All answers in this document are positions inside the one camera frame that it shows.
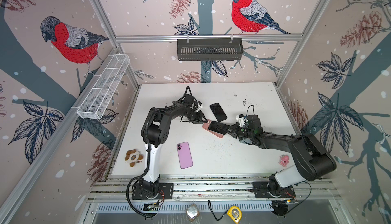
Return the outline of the pink toy figure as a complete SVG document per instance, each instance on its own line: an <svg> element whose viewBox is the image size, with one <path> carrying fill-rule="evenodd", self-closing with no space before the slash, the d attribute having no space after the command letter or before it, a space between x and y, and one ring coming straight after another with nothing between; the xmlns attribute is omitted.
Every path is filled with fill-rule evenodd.
<svg viewBox="0 0 391 224"><path fill-rule="evenodd" d="M279 160L279 164L282 167L286 168L288 166L288 164L289 164L289 159L290 159L290 157L288 155L286 155L286 154L281 155L280 156L280 160Z"/></svg>

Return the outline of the yellow tape measure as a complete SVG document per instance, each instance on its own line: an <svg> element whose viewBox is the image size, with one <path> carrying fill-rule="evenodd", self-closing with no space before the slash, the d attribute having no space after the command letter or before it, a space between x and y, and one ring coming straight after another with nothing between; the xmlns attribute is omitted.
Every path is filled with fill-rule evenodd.
<svg viewBox="0 0 391 224"><path fill-rule="evenodd" d="M231 206L227 212L227 215L235 224L239 224L242 218L242 212L237 206Z"/></svg>

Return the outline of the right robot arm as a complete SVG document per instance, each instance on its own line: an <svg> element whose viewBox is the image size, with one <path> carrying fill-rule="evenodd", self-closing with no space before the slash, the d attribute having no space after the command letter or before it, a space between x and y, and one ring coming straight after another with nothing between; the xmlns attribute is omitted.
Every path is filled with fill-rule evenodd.
<svg viewBox="0 0 391 224"><path fill-rule="evenodd" d="M222 126L223 132L245 144L261 149L290 153L294 165L269 177L268 193L278 198L294 184L321 179L337 169L336 161L313 134L282 135L265 132L258 115L249 115L244 125L239 122Z"/></svg>

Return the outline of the white mesh tray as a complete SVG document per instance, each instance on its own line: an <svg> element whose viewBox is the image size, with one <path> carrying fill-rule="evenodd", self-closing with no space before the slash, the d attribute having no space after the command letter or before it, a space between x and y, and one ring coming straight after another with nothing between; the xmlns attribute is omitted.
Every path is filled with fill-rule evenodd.
<svg viewBox="0 0 391 224"><path fill-rule="evenodd" d="M105 66L103 72L85 100L79 106L77 114L82 119L102 119L111 99L129 65L129 57L115 54Z"/></svg>

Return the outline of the black screen phone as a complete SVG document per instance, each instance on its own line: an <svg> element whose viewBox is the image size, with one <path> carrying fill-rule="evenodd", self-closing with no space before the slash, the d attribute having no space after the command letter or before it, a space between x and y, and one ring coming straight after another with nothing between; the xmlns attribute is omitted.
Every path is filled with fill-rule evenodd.
<svg viewBox="0 0 391 224"><path fill-rule="evenodd" d="M208 130L215 132L215 133L218 133L218 134L221 134L221 135L226 135L225 129L228 126L229 125L224 124L224 123L220 123L217 121L211 121L211 123L208 126Z"/></svg>

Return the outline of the brown sunglasses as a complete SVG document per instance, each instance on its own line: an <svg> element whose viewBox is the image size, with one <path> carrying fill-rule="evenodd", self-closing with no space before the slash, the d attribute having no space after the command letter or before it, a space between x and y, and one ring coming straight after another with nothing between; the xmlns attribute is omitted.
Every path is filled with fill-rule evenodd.
<svg viewBox="0 0 391 224"><path fill-rule="evenodd" d="M143 162L144 156L136 149L128 150L125 155L125 162L133 168L137 164Z"/></svg>

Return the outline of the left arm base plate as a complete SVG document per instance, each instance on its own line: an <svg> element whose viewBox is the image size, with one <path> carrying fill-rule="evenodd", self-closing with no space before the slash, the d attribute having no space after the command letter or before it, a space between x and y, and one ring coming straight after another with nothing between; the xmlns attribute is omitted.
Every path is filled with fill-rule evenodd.
<svg viewBox="0 0 391 224"><path fill-rule="evenodd" d="M161 183L159 185L159 190L157 194L151 195L148 194L145 190L142 189L140 184L136 184L134 190L131 192L132 200L171 200L173 198L173 183Z"/></svg>

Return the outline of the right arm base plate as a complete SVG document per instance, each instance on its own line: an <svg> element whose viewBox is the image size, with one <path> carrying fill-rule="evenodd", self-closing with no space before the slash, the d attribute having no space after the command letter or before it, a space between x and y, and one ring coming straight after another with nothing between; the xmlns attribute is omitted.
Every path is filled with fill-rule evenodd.
<svg viewBox="0 0 391 224"><path fill-rule="evenodd" d="M275 182L253 182L250 190L255 194L256 198L296 198L294 188L292 186L280 187Z"/></svg>

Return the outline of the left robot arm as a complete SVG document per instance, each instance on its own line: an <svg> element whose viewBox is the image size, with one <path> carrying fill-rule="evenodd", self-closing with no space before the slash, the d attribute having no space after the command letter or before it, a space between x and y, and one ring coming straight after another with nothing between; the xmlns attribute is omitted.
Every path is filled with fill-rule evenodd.
<svg viewBox="0 0 391 224"><path fill-rule="evenodd" d="M193 96L190 87L187 86L183 96L173 101L171 106L150 109L141 130L141 137L146 146L146 165L141 175L128 182L128 201L138 197L155 199L159 196L161 149L169 137L172 120L185 117L185 122L188 123L207 123L201 107L202 103Z"/></svg>

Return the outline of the silver round object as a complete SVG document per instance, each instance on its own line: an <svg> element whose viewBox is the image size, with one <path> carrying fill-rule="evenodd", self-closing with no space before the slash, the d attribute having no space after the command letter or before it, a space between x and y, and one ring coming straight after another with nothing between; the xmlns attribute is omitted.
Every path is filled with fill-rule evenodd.
<svg viewBox="0 0 391 224"><path fill-rule="evenodd" d="M196 220L200 215L200 211L196 204L191 204L186 209L186 216L190 222Z"/></svg>

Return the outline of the purple phone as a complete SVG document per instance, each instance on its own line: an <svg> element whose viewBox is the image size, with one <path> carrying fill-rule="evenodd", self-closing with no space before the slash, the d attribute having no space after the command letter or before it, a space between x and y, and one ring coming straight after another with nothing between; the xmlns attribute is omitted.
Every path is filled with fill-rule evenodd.
<svg viewBox="0 0 391 224"><path fill-rule="evenodd" d="M177 144L177 153L181 169L187 169L193 166L192 155L188 142Z"/></svg>

